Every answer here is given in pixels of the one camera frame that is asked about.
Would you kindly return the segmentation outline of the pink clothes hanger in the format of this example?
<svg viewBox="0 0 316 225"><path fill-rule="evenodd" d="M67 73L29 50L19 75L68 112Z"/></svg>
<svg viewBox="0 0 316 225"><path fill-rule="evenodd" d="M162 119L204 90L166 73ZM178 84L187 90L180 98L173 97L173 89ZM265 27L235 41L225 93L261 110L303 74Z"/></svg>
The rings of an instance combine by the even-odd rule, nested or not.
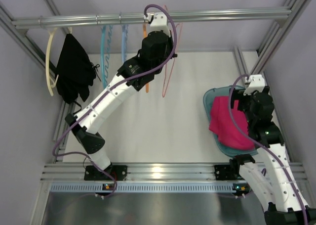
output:
<svg viewBox="0 0 316 225"><path fill-rule="evenodd" d="M183 30L183 22L177 23L176 24L176 29L177 29L177 40L178 40L177 43L179 44L179 42L181 40L182 30ZM162 93L161 93L162 98L165 98L165 96L166 96L166 93L167 93L167 90L168 90L168 87L169 87L169 84L170 84L171 76L172 76L172 73L173 73L175 61L176 61L176 59L174 58L173 62L172 62L172 66L171 66L170 69L168 69L167 64L165 65L165 68L164 68L164 79L163 79Z"/></svg>

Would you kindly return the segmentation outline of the pink trousers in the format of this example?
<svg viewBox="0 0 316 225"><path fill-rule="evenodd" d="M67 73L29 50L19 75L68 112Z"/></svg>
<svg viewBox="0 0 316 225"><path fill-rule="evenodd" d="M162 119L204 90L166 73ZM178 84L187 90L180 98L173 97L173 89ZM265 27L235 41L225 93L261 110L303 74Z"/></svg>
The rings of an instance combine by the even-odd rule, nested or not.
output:
<svg viewBox="0 0 316 225"><path fill-rule="evenodd" d="M243 136L238 130L240 128L245 134L248 134L248 124L245 114L237 109L238 101L235 101L234 107L231 109L237 126L235 126L230 117L228 105L228 96L215 97L210 113L212 119L209 130L215 133L218 136L219 142L227 147L238 150L255 149L254 143Z"/></svg>

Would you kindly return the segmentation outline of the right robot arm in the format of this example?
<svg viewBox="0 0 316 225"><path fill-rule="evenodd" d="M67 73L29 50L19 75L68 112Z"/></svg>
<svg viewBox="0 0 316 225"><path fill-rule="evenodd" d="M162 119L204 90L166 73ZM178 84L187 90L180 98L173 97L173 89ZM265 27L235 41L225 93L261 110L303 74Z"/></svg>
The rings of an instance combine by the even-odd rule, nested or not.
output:
<svg viewBox="0 0 316 225"><path fill-rule="evenodd" d="M255 144L268 175L262 174L249 154L235 156L231 163L261 203L266 224L314 225L316 210L309 206L298 188L284 139L272 121L275 107L269 90L265 86L262 91L247 93L245 89L231 87L228 106L231 110L237 102L237 109L245 114L248 132L242 135Z"/></svg>

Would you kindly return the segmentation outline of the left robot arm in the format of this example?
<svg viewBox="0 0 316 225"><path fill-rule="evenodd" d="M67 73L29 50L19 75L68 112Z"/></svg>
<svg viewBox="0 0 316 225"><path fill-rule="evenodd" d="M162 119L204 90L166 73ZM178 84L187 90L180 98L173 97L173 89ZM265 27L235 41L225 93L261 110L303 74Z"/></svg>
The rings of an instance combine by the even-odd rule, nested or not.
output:
<svg viewBox="0 0 316 225"><path fill-rule="evenodd" d="M98 132L100 127L125 100L151 82L177 56L176 46L176 33L150 32L137 54L122 64L109 85L83 110L66 116L73 135L99 170L106 171L112 165L105 140Z"/></svg>

